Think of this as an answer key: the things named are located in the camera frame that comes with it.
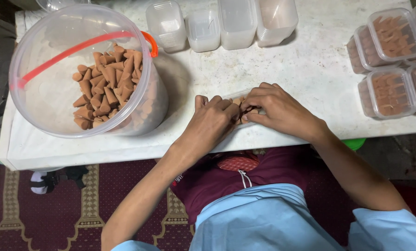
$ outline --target hand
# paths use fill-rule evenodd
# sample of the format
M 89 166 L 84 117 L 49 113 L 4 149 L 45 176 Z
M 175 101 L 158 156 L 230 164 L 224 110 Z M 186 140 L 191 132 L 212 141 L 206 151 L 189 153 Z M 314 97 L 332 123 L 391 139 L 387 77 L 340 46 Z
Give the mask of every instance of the hand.
M 216 145 L 230 134 L 239 118 L 239 107 L 229 100 L 214 96 L 208 102 L 205 96 L 195 97 L 195 113 L 183 134 L 175 144 L 194 158 L 194 162 L 208 154 Z
M 249 106 L 261 106 L 266 114 L 247 113 L 244 119 L 310 143 L 329 132 L 322 119 L 314 116 L 276 83 L 263 82 L 258 88 L 253 88 L 240 109 L 244 111 Z

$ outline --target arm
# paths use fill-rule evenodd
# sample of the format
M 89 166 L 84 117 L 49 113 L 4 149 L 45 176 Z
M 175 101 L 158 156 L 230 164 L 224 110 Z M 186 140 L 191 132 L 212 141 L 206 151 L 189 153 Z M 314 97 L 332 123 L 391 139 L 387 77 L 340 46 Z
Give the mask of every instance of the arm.
M 101 233 L 101 250 L 130 240 L 141 228 L 174 179 L 210 152 L 234 128 L 239 107 L 215 96 L 196 96 L 195 113 L 183 134 L 124 198 Z
M 279 85 L 261 83 L 259 88 L 250 92 L 240 108 L 244 111 L 248 106 L 261 106 L 266 111 L 266 115 L 244 115 L 249 121 L 310 142 L 341 187 L 362 207 L 384 211 L 409 210 L 387 179 L 342 143 L 322 119 L 314 116 Z

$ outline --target light blue shirt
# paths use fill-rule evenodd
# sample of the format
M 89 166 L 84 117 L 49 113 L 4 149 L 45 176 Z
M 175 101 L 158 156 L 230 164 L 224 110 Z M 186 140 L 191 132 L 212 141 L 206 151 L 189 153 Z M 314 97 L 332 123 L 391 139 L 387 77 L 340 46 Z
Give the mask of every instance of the light blue shirt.
M 405 209 L 353 210 L 350 251 L 416 251 L 416 217 Z M 292 184 L 246 188 L 208 204 L 197 217 L 190 251 L 344 251 L 312 218 Z M 112 251 L 159 251 L 127 241 Z

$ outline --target forearm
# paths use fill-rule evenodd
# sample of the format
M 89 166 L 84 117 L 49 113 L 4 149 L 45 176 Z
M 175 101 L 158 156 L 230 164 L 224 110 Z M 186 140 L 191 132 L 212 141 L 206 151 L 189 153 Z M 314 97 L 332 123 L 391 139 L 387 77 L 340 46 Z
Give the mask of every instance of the forearm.
M 405 208 L 405 201 L 392 185 L 330 130 L 313 146 L 346 193 L 362 207 L 392 211 Z
M 176 148 L 171 146 L 112 214 L 101 234 L 102 251 L 110 251 L 130 240 L 154 211 L 169 185 L 192 165 L 193 161 L 179 154 Z

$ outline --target white drawstring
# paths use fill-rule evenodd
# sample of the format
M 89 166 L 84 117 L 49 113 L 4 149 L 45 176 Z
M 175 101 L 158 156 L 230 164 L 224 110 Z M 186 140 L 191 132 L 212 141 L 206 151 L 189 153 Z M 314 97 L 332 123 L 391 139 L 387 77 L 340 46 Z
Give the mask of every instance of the white drawstring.
M 252 187 L 253 185 L 251 184 L 251 180 L 250 180 L 250 178 L 248 178 L 247 174 L 242 170 L 238 170 L 238 172 L 240 173 L 240 176 L 242 177 L 242 182 L 244 183 L 244 188 L 247 188 L 247 186 L 245 185 L 244 176 L 247 177 L 248 181 L 250 182 L 250 187 Z

